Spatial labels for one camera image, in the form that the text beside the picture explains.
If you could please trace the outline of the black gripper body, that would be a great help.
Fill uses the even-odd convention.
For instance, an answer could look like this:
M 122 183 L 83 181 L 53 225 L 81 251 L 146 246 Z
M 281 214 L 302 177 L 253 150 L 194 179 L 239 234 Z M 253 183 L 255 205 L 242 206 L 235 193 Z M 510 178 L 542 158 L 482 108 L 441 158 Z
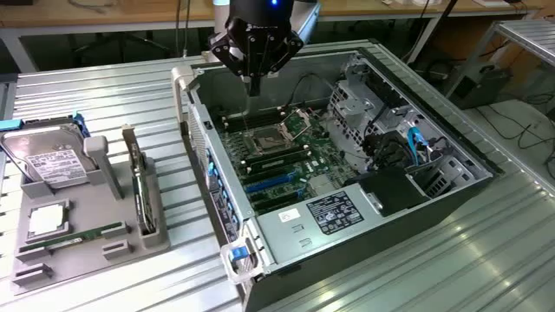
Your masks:
M 230 1 L 226 34 L 247 58 L 247 69 L 255 76 L 268 37 L 280 42 L 292 31 L 293 1 Z

